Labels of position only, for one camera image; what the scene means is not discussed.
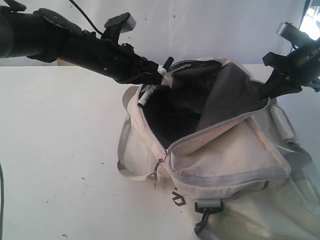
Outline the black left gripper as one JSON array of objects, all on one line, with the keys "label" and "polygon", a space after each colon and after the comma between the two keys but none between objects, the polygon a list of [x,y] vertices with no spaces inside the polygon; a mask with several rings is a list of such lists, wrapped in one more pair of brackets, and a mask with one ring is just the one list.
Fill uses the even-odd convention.
[{"label": "black left gripper", "polygon": [[160,86],[163,76],[159,65],[139,56],[129,46],[128,54],[118,45],[97,38],[92,32],[70,35],[63,42],[63,60],[98,74],[110,77],[117,83],[127,85]]}]

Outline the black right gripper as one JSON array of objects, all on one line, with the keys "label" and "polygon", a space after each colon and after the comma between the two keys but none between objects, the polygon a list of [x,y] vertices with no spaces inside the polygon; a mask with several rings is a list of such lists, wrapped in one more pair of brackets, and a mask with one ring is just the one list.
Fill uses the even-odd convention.
[{"label": "black right gripper", "polygon": [[320,42],[307,43],[287,56],[269,52],[263,58],[273,68],[268,80],[258,89],[260,98],[276,98],[300,93],[302,86],[320,90]]}]

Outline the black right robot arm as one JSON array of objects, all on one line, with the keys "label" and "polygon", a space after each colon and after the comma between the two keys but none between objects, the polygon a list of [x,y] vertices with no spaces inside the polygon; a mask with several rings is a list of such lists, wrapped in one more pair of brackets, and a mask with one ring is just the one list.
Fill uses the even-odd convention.
[{"label": "black right robot arm", "polygon": [[276,98],[295,94],[302,87],[309,87],[315,92],[320,91],[320,40],[310,40],[284,56],[273,52],[263,58],[267,67],[273,68],[268,80],[258,89],[262,99]]}]

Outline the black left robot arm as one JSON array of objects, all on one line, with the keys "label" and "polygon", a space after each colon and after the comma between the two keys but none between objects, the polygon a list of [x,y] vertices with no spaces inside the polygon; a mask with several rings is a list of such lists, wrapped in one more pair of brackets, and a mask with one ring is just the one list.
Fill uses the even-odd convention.
[{"label": "black left robot arm", "polygon": [[107,76],[119,84],[161,85],[159,65],[119,44],[121,33],[134,29],[129,12],[110,18],[101,38],[83,30],[55,11],[40,8],[33,13],[0,8],[0,57],[27,57],[45,63],[63,60]]}]

